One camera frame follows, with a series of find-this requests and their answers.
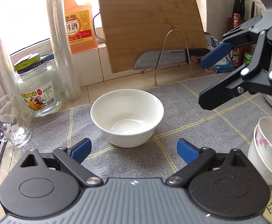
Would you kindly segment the santoku kitchen knife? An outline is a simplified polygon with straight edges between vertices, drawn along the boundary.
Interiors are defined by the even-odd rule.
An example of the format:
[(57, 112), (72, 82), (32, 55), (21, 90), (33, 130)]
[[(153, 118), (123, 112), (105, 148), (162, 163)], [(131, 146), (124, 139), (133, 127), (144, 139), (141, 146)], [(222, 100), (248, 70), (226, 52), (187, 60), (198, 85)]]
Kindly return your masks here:
[[(206, 48), (189, 49), (189, 55), (186, 49), (181, 50), (164, 50), (159, 63), (159, 68), (167, 68), (188, 64), (191, 56), (204, 57), (210, 52)], [(145, 52), (137, 59), (133, 70), (156, 69), (161, 51)]]

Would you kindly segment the tall plain white bowl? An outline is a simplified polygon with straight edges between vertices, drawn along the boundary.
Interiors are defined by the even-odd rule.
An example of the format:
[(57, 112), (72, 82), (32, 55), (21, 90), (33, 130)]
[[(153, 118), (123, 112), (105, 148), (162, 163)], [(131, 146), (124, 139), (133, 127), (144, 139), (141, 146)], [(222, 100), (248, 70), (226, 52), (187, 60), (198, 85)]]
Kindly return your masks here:
[(147, 142), (164, 115), (162, 102), (151, 93), (135, 89), (115, 90), (100, 96), (90, 116), (102, 136), (121, 148)]

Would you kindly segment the clear drinking glass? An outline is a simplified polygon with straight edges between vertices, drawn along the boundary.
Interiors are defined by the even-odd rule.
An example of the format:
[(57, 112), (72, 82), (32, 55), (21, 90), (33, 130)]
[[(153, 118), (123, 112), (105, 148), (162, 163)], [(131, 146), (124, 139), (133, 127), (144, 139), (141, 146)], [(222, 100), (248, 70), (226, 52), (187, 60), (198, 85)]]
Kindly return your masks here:
[(14, 147), (23, 147), (31, 137), (31, 129), (14, 93), (0, 98), (0, 132)]

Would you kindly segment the bamboo cutting board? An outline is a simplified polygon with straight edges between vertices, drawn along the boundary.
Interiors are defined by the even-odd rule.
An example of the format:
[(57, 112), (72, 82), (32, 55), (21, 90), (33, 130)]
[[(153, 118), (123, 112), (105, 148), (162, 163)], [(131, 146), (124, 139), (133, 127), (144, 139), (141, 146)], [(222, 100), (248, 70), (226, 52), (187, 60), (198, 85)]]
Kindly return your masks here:
[(145, 52), (205, 48), (196, 0), (99, 0), (110, 70), (131, 70)]

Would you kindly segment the plastic wrap roll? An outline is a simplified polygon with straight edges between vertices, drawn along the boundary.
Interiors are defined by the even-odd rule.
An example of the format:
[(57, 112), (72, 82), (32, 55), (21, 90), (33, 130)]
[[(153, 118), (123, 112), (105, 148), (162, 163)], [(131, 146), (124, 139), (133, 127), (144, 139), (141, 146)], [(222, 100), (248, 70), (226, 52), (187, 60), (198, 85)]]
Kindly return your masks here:
[(56, 67), (66, 98), (75, 101), (81, 97), (81, 88), (76, 76), (70, 44), (68, 41), (63, 0), (46, 0), (50, 27), (50, 42)]
[(14, 72), (14, 68), (10, 59), (10, 56), (7, 54), (6, 50), (3, 47), (3, 43), (0, 38), (0, 85), (4, 94), (14, 93), (17, 102), (21, 108), (22, 114), (24, 117), (27, 117), (30, 114), (29, 107), (24, 103), (24, 100), (20, 96), (20, 90), (17, 84), (17, 78)]

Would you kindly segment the white blue salt bag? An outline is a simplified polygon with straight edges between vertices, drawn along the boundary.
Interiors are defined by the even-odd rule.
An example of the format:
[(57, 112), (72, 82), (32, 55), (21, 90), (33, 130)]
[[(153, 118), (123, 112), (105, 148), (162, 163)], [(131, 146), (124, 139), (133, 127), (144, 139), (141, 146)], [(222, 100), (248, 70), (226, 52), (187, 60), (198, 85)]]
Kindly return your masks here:
[[(204, 35), (205, 35), (205, 42), (206, 42), (207, 48), (213, 51), (219, 45), (219, 41), (208, 32), (205, 32)], [(209, 69), (205, 69), (205, 71), (215, 72), (216, 74), (219, 74), (224, 72), (230, 72), (230, 71), (233, 71), (234, 69), (235, 69), (234, 65), (229, 55), (227, 55), (226, 57), (222, 58), (219, 62), (214, 64)]]

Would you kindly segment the grey checked cloth mat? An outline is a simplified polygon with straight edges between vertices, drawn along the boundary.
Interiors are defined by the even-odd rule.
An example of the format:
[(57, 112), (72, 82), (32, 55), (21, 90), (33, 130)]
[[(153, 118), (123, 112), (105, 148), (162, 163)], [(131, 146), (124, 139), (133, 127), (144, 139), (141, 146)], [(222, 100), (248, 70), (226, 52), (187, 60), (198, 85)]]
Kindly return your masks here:
[(244, 93), (213, 111), (201, 109), (200, 91), (223, 77), (223, 74), (208, 75), (148, 88), (162, 102), (164, 116), (145, 144), (130, 149), (108, 143), (92, 122), (91, 103), (109, 91), (105, 83), (92, 85), (74, 105), (65, 105), (57, 113), (33, 119), (31, 139), (21, 152), (29, 149), (52, 152), (89, 138), (92, 151), (83, 165), (104, 179), (167, 178), (185, 165), (176, 151), (180, 138), (217, 152), (239, 148), (247, 153), (258, 120), (272, 117), (272, 107), (262, 95)]

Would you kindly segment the glass jar green lid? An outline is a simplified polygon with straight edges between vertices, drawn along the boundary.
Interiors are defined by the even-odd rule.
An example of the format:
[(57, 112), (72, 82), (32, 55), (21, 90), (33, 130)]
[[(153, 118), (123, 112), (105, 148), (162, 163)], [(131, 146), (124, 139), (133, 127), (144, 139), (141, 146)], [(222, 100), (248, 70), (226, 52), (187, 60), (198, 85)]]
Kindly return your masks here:
[(35, 117), (56, 112), (61, 106), (58, 74), (44, 56), (29, 54), (14, 64), (20, 96)]

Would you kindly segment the dark vinegar bottle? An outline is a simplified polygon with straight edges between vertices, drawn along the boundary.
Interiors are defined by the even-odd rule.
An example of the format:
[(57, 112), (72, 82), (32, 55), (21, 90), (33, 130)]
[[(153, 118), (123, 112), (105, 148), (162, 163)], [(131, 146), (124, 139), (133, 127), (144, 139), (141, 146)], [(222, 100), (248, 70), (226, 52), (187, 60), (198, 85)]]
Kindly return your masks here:
[[(229, 28), (233, 29), (243, 24), (244, 22), (245, 20), (241, 19), (240, 14), (234, 13), (230, 18)], [(245, 53), (251, 53), (251, 46), (245, 46), (243, 48), (235, 49), (230, 53), (230, 58), (235, 68), (243, 64)]]

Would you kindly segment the orange cooking wine jug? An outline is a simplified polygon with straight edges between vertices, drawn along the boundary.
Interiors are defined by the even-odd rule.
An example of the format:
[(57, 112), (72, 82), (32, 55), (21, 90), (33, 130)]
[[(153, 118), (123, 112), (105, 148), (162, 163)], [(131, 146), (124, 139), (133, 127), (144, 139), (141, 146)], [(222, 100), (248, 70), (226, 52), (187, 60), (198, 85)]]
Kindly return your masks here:
[(93, 30), (91, 0), (63, 0), (70, 50), (72, 54), (97, 48)]

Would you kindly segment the green lid sauce jar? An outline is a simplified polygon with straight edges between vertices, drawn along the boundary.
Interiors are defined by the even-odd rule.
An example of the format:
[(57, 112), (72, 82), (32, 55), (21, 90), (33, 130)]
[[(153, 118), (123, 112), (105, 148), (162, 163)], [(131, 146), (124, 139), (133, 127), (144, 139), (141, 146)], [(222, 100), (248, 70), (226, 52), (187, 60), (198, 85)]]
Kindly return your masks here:
[(243, 63), (246, 65), (249, 65), (251, 63), (252, 58), (253, 58), (253, 54), (245, 52), (243, 57)]

